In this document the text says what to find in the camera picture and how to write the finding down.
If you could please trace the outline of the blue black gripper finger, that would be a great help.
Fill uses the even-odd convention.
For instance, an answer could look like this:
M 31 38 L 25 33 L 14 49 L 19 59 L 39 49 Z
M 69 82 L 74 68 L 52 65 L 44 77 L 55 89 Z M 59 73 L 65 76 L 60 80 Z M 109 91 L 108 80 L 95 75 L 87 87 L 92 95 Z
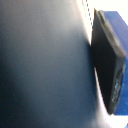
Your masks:
M 128 25 L 117 11 L 94 11 L 91 49 L 107 112 L 128 115 Z

